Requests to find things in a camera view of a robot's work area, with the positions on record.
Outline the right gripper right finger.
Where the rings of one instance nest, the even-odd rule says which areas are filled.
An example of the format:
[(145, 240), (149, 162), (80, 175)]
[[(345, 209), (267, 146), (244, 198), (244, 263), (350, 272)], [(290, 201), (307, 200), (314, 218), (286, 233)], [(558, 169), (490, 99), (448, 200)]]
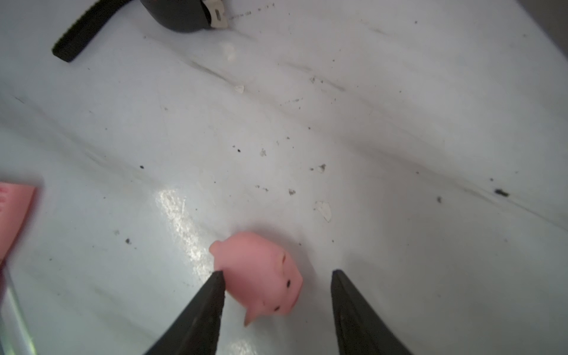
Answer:
[(341, 355), (411, 355), (340, 269), (332, 273), (331, 299)]

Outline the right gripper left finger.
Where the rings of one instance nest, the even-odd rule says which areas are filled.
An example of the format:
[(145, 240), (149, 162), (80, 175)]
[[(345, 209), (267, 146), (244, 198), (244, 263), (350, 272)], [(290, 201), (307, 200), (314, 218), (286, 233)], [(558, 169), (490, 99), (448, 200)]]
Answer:
[(146, 355), (215, 354), (225, 297), (223, 272), (213, 272)]

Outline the small pink toy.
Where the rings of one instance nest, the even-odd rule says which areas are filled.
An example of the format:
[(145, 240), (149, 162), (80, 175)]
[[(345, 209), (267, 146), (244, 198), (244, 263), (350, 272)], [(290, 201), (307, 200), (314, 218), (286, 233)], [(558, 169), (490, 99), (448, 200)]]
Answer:
[(226, 291), (246, 309), (244, 325), (260, 317), (287, 315), (303, 288), (303, 276), (282, 246), (253, 232), (240, 232), (209, 247)]

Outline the pink utility knife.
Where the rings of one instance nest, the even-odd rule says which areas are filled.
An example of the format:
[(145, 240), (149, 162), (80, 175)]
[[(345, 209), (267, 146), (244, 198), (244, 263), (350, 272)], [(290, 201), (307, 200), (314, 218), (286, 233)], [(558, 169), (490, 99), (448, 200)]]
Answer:
[(35, 186), (1, 182), (1, 265), (17, 241), (35, 191)]

